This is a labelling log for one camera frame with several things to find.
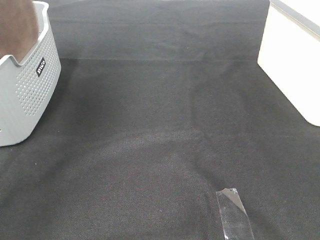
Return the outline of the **grey perforated laundry basket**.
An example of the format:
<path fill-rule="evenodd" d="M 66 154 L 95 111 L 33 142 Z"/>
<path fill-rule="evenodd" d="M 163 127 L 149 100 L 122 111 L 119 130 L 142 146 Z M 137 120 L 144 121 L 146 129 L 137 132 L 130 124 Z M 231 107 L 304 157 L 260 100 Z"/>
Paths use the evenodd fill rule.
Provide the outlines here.
<path fill-rule="evenodd" d="M 61 63 L 44 1 L 33 2 L 39 27 L 38 39 L 21 62 L 13 55 L 0 60 L 0 145 L 27 139 L 54 93 Z"/>

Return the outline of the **brown towel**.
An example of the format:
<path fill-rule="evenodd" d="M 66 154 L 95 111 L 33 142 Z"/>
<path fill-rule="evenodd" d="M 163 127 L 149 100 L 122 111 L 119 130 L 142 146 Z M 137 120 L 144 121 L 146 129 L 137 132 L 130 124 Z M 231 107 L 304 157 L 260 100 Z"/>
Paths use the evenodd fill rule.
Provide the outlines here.
<path fill-rule="evenodd" d="M 38 40 L 39 27 L 31 0 L 0 1 L 0 56 L 21 62 Z"/>

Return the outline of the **white plastic storage box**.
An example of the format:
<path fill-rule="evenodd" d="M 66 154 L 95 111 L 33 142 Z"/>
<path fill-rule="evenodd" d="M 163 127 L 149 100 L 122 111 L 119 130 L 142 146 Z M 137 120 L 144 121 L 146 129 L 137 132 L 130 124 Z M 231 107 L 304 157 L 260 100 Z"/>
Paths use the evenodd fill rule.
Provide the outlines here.
<path fill-rule="evenodd" d="M 271 0 L 258 65 L 302 117 L 320 125 L 320 2 Z"/>

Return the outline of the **clear tape strip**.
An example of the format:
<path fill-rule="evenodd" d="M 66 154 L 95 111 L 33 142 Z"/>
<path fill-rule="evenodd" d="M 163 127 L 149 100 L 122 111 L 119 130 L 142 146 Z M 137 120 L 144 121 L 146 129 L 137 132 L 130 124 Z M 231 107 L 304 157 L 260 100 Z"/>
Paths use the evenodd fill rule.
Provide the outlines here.
<path fill-rule="evenodd" d="M 254 240 L 251 223 L 236 188 L 216 193 L 225 240 Z"/>

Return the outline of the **black tablecloth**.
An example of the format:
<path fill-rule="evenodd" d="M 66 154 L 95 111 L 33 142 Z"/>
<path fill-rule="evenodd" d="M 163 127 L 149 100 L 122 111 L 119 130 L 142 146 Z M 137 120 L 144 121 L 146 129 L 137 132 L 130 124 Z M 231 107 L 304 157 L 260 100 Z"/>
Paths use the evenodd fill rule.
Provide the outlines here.
<path fill-rule="evenodd" d="M 51 0 L 61 62 L 33 133 L 0 150 L 3 240 L 320 237 L 320 129 L 257 64 L 267 0 Z"/>

